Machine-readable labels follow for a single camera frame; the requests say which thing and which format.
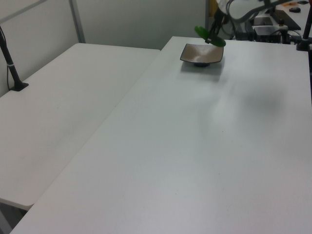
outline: black cable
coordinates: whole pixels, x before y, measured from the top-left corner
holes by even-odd
[[[294,31],[294,30],[288,30],[288,31],[291,31],[291,32],[297,33],[297,34],[300,36],[300,38],[302,39],[302,36],[301,36],[298,32],[296,32],[296,31]]]
[[[8,90],[10,91],[10,86],[9,86],[9,66],[6,66],[6,84],[8,85]]]
[[[228,2],[226,3],[226,13],[228,14],[229,20],[230,20],[230,22],[231,22],[231,24],[232,24],[232,27],[233,27],[233,34],[232,34],[230,40],[232,40],[232,39],[234,38],[235,33],[236,33],[236,28],[235,28],[234,22],[233,22],[233,20],[232,20],[232,17],[231,17],[231,15],[230,15],[230,5],[231,5],[232,2],[233,2],[233,1],[230,0],[230,1],[228,1]]]
[[[226,32],[225,29],[223,28],[223,25],[221,26],[221,30],[224,32],[225,35],[227,35],[227,36],[229,36],[229,37],[232,36],[232,33],[233,33],[233,32],[232,32],[232,33]]]
[[[5,35],[4,35],[4,32],[3,32],[2,28],[1,28],[1,26],[0,26],[0,33],[2,34],[4,42],[5,42],[5,45],[6,45],[6,38],[5,38]],[[9,86],[9,66],[8,65],[6,65],[6,84],[8,86],[8,90],[10,91],[11,89],[10,89],[10,86]]]
[[[6,38],[5,38],[5,35],[4,35],[4,32],[3,32],[2,28],[1,28],[1,26],[0,26],[0,32],[1,32],[1,34],[3,35],[3,39],[4,39],[5,44],[6,44]]]

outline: white surface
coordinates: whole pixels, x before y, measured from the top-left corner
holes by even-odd
[[[87,43],[162,49],[205,25],[204,0],[76,1]]]
[[[45,1],[2,23],[1,27],[21,80],[78,43],[68,0]],[[6,61],[0,52],[0,97],[7,91]]]
[[[293,7],[299,7],[301,9],[301,12],[300,13],[290,12],[289,9]],[[301,27],[301,31],[299,31],[299,33],[303,36],[304,28],[306,27],[307,18],[309,14],[310,4],[305,5],[296,4],[288,6],[279,5],[276,8],[278,10],[285,11],[293,19],[293,21],[295,21]]]
[[[197,68],[186,43],[203,40],[169,41],[12,234],[312,232],[307,53],[227,41]]]
[[[0,0],[0,20],[38,1],[39,0]]]
[[[76,44],[0,98],[0,202],[29,209],[157,50]]]

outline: table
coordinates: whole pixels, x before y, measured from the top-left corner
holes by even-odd
[[[0,202],[28,210],[158,55],[76,44],[0,98]]]
[[[186,43],[203,40],[168,42],[12,234],[311,233],[308,54],[227,41],[198,68]]]

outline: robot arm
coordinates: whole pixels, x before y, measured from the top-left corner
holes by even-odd
[[[260,11],[272,8],[290,0],[216,0],[219,9],[234,22],[242,23]]]

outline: pole base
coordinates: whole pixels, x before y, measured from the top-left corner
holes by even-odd
[[[24,88],[26,88],[28,85],[29,84],[27,84],[27,83],[21,83],[18,86],[14,86],[13,88],[11,88],[11,90],[19,92],[19,91],[23,90]]]

